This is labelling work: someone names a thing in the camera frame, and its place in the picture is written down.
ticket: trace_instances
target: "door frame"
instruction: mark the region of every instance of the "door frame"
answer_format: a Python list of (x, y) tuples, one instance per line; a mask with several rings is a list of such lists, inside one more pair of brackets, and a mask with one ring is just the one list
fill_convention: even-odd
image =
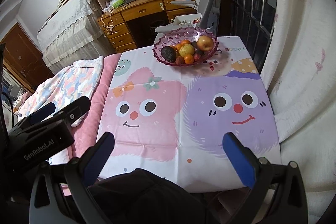
[[(16, 22), (13, 27), (11, 27), (11, 29), (6, 33), (6, 35), (4, 36), (4, 38), (0, 41), (0, 44), (3, 43), (3, 41), (6, 39), (6, 37), (10, 34), (10, 32), (16, 27), (19, 26), (19, 28), (21, 29), (21, 31), (24, 32), (24, 34), (27, 36), (27, 38), (29, 39), (29, 41), (31, 42), (31, 44), (36, 47), (34, 45), (34, 43), (30, 40), (29, 36), (26, 34), (26, 32), (24, 31), (24, 29), (22, 28), (22, 26), (20, 25), (19, 22)], [(13, 78), (16, 79), (16, 81), (18, 81), (22, 86), (24, 86), (27, 90), (29, 90), (31, 93), (34, 93), (34, 90), (32, 89), (32, 84), (30, 84), (27, 80), (25, 80), (24, 78), (22, 78), (17, 72), (16, 70), (13, 70), (10, 66), (10, 64), (8, 63), (8, 60), (4, 57), (3, 59), (3, 66), (6, 68), (6, 70), (13, 76)]]

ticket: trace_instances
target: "black pupil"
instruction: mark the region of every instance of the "black pupil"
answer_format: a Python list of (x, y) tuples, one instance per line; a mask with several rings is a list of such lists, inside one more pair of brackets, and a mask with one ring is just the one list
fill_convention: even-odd
[(125, 114), (127, 111), (128, 111), (128, 105), (122, 105), (121, 107), (120, 107), (120, 113), (122, 113), (122, 114)]
[(226, 105), (226, 100), (224, 97), (218, 96), (215, 99), (215, 105), (218, 107), (223, 107)]
[(251, 95), (245, 94), (242, 98), (243, 103), (246, 105), (250, 105), (253, 102), (253, 98), (251, 97)]
[(145, 110), (147, 112), (152, 112), (154, 111), (156, 108), (156, 104), (154, 102), (148, 102), (146, 105), (145, 105)]

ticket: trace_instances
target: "desk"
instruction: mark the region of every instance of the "desk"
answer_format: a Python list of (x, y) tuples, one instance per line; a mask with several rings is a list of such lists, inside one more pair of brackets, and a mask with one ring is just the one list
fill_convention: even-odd
[(190, 192), (243, 187), (221, 146), (226, 132), (281, 163), (273, 111), (246, 47), (239, 37), (218, 41), (212, 58), (191, 67), (159, 63), (153, 46), (121, 55), (98, 131), (115, 136), (101, 178), (143, 168)]
[(171, 1), (173, 0), (136, 0), (111, 13), (104, 13), (98, 18), (98, 24), (118, 53), (133, 50), (141, 47), (141, 39), (137, 41), (135, 37), (142, 30), (135, 28), (134, 24), (131, 24), (132, 20), (165, 11), (168, 22), (173, 22), (176, 16), (196, 13), (193, 8), (173, 5), (170, 4)]

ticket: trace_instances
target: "wooden desk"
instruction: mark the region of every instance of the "wooden desk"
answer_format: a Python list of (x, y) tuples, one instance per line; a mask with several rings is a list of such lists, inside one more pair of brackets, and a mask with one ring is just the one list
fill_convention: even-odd
[[(170, 4), (171, 1), (173, 0), (136, 0), (125, 7), (104, 13), (98, 18), (98, 24), (118, 53), (133, 50), (138, 47), (134, 40), (138, 30), (129, 28), (128, 21), (165, 11), (169, 22), (173, 22), (176, 16), (196, 13), (193, 8), (173, 5)], [(116, 33), (110, 34), (110, 27), (107, 26), (111, 25)]]

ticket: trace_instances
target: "smiling mouth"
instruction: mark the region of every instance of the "smiling mouth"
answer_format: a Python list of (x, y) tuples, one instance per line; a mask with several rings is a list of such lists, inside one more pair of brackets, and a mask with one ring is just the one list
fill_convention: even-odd
[(232, 123), (233, 124), (243, 124), (243, 123), (246, 123), (246, 122), (248, 122), (250, 120), (255, 120), (255, 117), (253, 117), (253, 116), (250, 115), (250, 117), (248, 119), (246, 119), (245, 121), (242, 121), (242, 122), (232, 122)]
[(139, 127), (139, 126), (130, 126), (127, 124), (127, 121), (123, 124), (123, 126), (127, 126), (127, 127)]

